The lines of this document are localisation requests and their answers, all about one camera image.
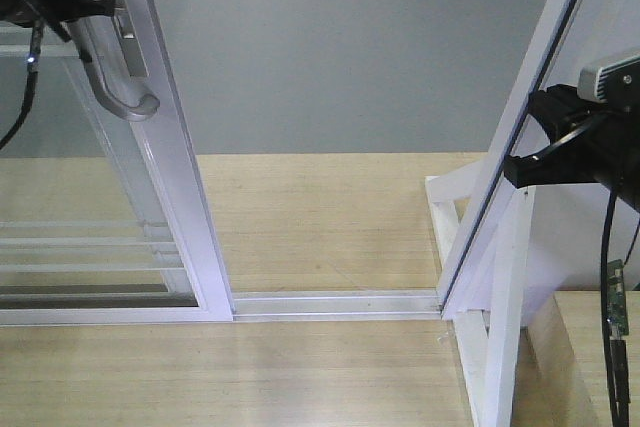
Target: metal handle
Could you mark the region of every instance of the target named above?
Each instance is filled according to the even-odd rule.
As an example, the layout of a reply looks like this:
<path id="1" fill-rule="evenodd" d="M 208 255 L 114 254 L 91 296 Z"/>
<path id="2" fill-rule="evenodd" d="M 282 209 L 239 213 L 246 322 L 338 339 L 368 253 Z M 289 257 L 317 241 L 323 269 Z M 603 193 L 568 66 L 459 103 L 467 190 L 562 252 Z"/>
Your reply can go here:
<path id="1" fill-rule="evenodd" d="M 69 23 L 68 26 L 98 102 L 109 112 L 131 122 L 146 120 L 155 114 L 160 101 L 152 93 L 144 94 L 138 101 L 138 105 L 128 105 L 111 92 L 91 30 L 84 20 Z"/>

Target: cable wire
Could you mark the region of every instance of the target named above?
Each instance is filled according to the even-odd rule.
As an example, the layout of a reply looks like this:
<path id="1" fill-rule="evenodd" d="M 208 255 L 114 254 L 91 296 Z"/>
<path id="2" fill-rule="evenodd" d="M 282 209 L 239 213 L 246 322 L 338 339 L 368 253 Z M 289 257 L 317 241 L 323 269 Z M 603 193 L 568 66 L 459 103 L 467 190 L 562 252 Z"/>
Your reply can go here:
<path id="1" fill-rule="evenodd" d="M 636 240 L 638 240 L 638 233 L 640 232 L 640 219 L 638 219 L 638 223 L 636 224 L 636 230 L 633 233 L 633 239 L 631 239 L 631 245 L 629 245 L 629 250 L 627 250 L 627 255 L 624 258 L 624 265 L 629 263 L 629 259 L 631 258 L 631 254 L 633 253 L 633 249 L 636 246 Z"/>
<path id="2" fill-rule="evenodd" d="M 611 356 L 611 331 L 607 315 L 609 276 L 607 274 L 607 264 L 609 257 L 609 242 L 611 240 L 611 226 L 613 224 L 613 214 L 616 209 L 618 199 L 618 186 L 611 187 L 609 202 L 607 203 L 607 213 L 605 214 L 604 226 L 602 229 L 602 244 L 600 248 L 600 321 L 602 327 L 602 345 L 604 350 L 604 363 L 607 371 L 607 391 L 609 393 L 609 409 L 611 410 L 611 422 L 614 427 L 619 427 L 618 405 L 615 396 L 615 379 L 613 375 L 613 360 Z"/>
<path id="3" fill-rule="evenodd" d="M 44 33 L 44 21 L 39 19 L 33 24 L 31 30 L 31 43 L 29 45 L 29 56 L 27 58 L 27 82 L 24 87 L 22 96 L 22 106 L 20 107 L 20 115 L 13 123 L 11 128 L 0 139 L 0 150 L 2 150 L 18 133 L 24 121 L 27 120 L 33 99 L 36 95 L 36 85 L 38 84 L 38 61 L 40 60 L 40 46 L 42 44 L 42 36 Z"/>

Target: green circuit board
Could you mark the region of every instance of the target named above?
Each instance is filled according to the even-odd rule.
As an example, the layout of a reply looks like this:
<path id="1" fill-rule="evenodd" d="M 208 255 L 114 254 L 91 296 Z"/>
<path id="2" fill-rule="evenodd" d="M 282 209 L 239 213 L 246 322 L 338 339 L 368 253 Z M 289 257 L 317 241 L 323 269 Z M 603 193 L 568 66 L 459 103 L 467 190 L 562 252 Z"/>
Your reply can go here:
<path id="1" fill-rule="evenodd" d="M 624 264 L 614 260 L 607 264 L 607 315 L 613 332 L 629 335 L 629 319 L 627 317 L 627 296 L 624 288 Z"/>

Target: wooden support frame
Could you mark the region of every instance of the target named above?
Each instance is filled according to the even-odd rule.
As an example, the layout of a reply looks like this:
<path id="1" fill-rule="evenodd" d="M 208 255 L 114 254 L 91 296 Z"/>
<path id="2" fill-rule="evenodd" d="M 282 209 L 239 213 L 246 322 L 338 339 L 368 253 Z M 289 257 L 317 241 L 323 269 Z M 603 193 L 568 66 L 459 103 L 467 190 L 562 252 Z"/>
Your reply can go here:
<path id="1" fill-rule="evenodd" d="M 454 200 L 468 194 L 480 167 L 478 162 L 426 180 L 443 262 L 459 229 Z M 489 334 L 481 311 L 453 318 L 475 427 L 507 427 L 511 421 L 534 198 L 535 187 L 514 192 L 493 240 L 495 250 L 483 256 L 482 271 L 493 270 Z"/>

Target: glass pane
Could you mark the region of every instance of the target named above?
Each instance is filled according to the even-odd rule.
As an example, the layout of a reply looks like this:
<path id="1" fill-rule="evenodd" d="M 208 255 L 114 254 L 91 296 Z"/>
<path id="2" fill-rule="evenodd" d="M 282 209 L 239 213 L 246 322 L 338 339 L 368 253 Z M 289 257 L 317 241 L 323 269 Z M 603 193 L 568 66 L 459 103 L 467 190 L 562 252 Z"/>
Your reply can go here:
<path id="1" fill-rule="evenodd" d="M 29 30 L 0 24 L 0 39 L 4 135 Z M 86 95 L 72 46 L 45 44 L 33 109 L 0 151 L 0 308 L 196 305 L 130 124 Z"/>

